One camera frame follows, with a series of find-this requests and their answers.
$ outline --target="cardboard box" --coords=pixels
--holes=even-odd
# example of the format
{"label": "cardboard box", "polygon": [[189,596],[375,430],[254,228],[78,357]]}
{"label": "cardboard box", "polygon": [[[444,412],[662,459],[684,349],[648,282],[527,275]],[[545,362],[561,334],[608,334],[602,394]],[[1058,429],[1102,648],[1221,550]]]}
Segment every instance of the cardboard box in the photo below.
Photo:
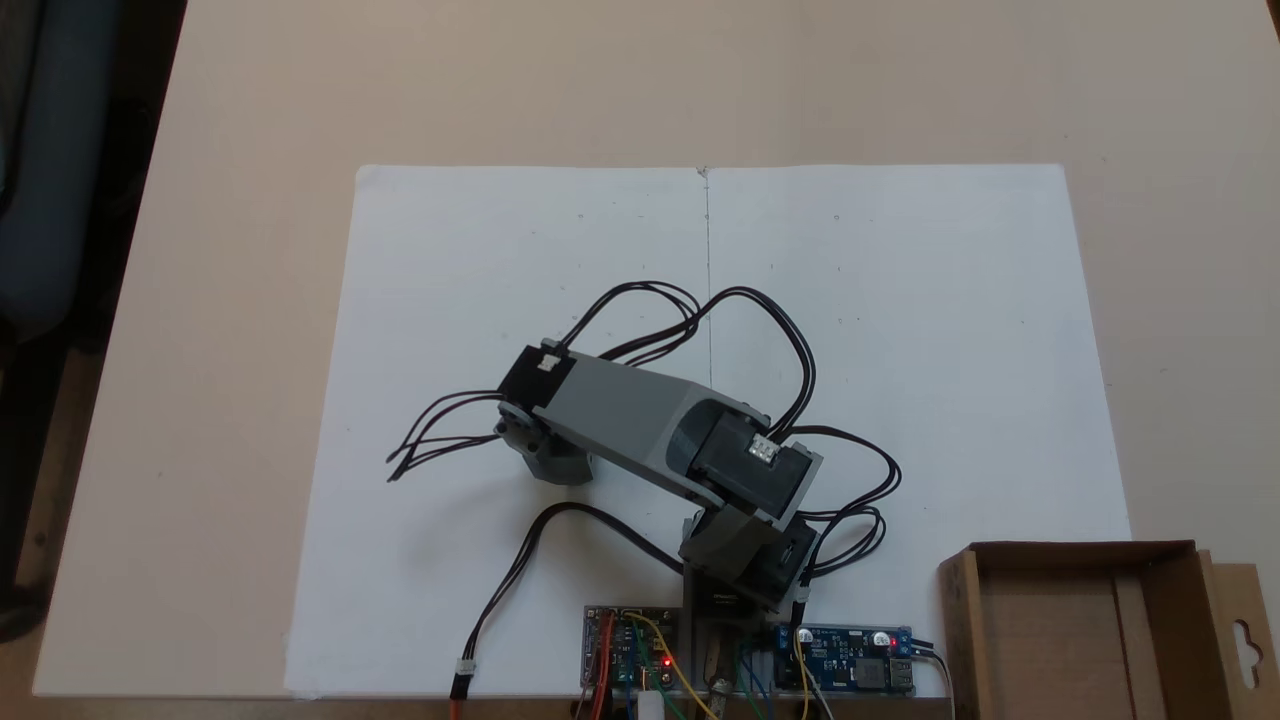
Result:
{"label": "cardboard box", "polygon": [[[1190,541],[980,542],[940,574],[959,720],[1280,717],[1252,565]],[[1261,653],[1253,688],[1236,621]]]}

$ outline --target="beige tabletop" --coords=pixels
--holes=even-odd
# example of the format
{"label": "beige tabletop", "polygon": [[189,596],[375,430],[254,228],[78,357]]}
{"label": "beige tabletop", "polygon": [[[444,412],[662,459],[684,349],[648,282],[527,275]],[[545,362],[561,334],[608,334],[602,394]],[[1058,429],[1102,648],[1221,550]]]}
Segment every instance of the beige tabletop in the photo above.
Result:
{"label": "beige tabletop", "polygon": [[191,0],[37,692],[284,693],[376,163],[1062,163],[1134,534],[1280,618],[1265,0]]}

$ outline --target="circuit board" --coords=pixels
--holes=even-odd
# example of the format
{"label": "circuit board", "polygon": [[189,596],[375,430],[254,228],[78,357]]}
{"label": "circuit board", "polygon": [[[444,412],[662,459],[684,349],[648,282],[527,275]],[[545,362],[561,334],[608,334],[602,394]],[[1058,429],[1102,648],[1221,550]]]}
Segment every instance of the circuit board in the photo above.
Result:
{"label": "circuit board", "polygon": [[[915,689],[911,628],[804,625],[799,635],[805,666],[824,693],[910,694]],[[774,625],[772,638],[774,685],[801,689],[791,626]]]}
{"label": "circuit board", "polygon": [[[616,688],[622,688],[628,680],[636,689],[662,685],[671,688],[675,675],[671,673],[671,659],[662,651],[662,644],[653,628],[644,623],[627,620],[625,614],[634,612],[648,618],[662,629],[672,651],[678,648],[680,628],[678,607],[609,607],[588,605],[582,609],[582,671],[579,675],[582,687],[593,685],[600,671],[600,625],[612,616],[613,629],[609,633],[609,679]],[[636,643],[635,628],[640,628]]]}

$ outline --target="red wire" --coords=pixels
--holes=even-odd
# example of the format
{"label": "red wire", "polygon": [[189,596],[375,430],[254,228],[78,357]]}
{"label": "red wire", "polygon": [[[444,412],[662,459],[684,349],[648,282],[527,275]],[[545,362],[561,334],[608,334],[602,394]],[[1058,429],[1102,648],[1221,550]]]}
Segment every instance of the red wire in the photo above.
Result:
{"label": "red wire", "polygon": [[609,651],[613,644],[613,614],[600,618],[600,678],[591,701],[591,720],[600,720],[604,711],[604,696],[609,692]]}

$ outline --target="yellow wire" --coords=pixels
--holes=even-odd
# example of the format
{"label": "yellow wire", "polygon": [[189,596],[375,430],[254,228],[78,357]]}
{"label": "yellow wire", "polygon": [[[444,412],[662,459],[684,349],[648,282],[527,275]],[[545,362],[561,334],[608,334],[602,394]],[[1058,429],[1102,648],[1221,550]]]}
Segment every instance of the yellow wire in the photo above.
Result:
{"label": "yellow wire", "polygon": [[[676,653],[671,652],[671,648],[667,647],[667,638],[662,637],[662,629],[658,628],[658,624],[654,623],[653,620],[645,618],[644,615],[636,615],[635,612],[626,612],[626,614],[623,614],[623,618],[630,618],[632,620],[640,620],[645,625],[649,625],[650,628],[653,628],[654,634],[658,635],[658,644],[662,646],[662,651],[666,652],[667,657],[671,659],[671,669],[676,671],[676,676],[680,678],[680,683],[682,685],[685,685],[685,689],[689,691],[689,694],[694,698],[694,702],[696,702],[698,706],[703,708],[703,712],[705,712],[707,716],[710,717],[710,720],[719,720],[719,717],[717,717],[716,714],[712,712],[712,708],[707,707],[707,703],[703,702],[703,698],[698,697],[698,692],[694,689],[692,685],[689,684],[689,678],[686,678],[685,674],[680,671],[680,665],[676,662]],[[809,708],[809,705],[808,705],[808,702],[805,702],[805,710],[808,710],[808,708]]]}
{"label": "yellow wire", "polygon": [[800,650],[800,628],[796,628],[796,662],[800,664],[800,687],[804,688],[804,712],[800,720],[809,720],[809,674],[804,667],[804,652]]}

